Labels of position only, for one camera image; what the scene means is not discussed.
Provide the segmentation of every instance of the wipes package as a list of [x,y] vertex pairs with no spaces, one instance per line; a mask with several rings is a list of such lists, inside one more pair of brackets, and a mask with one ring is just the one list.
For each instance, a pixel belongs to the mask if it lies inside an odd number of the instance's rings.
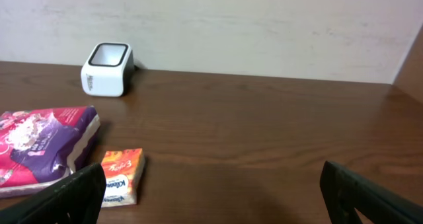
[[33,194],[81,168],[100,120],[94,107],[0,116],[0,198]]
[[145,159],[143,149],[107,151],[101,166],[106,176],[106,192],[101,207],[137,203],[137,186]]

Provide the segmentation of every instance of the wooden table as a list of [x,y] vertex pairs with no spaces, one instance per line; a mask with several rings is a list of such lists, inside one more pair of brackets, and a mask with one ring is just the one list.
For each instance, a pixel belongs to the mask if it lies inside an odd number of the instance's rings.
[[138,205],[98,223],[329,223],[325,160],[423,204],[423,106],[390,85],[138,71],[127,96],[101,98],[80,69],[0,63],[0,110],[92,104],[91,162],[145,149]]

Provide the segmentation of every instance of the wood grain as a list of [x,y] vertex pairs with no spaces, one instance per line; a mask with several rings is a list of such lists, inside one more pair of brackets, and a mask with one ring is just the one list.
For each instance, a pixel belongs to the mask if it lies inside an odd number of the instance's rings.
[[394,85],[423,102],[423,26],[399,71]]
[[0,110],[92,104],[90,162],[145,149],[138,205],[98,223],[328,223],[325,160],[423,204],[423,106],[390,85],[137,71],[127,96],[100,98],[79,72],[2,62]]

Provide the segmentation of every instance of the small tissue packet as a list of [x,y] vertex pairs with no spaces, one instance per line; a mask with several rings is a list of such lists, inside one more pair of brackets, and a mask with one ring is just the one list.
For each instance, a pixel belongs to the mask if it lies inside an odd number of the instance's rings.
[[145,164],[143,149],[107,151],[101,166],[106,192],[101,207],[137,203],[137,186]]

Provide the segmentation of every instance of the kleenex logo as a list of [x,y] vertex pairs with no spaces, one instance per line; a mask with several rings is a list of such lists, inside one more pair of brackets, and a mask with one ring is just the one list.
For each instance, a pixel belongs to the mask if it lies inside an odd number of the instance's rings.
[[110,184],[106,185],[107,188],[113,188],[113,187],[120,188],[122,186],[125,186],[125,180],[117,181],[117,182],[111,182]]
[[113,198],[107,197],[107,198],[103,199],[104,202],[122,202],[124,200],[125,200],[125,198],[122,197],[122,196],[116,197],[116,198],[115,197],[113,197]]
[[94,77],[92,75],[86,74],[87,75],[87,83],[88,83],[88,89],[91,91],[91,89],[93,89],[93,79]]

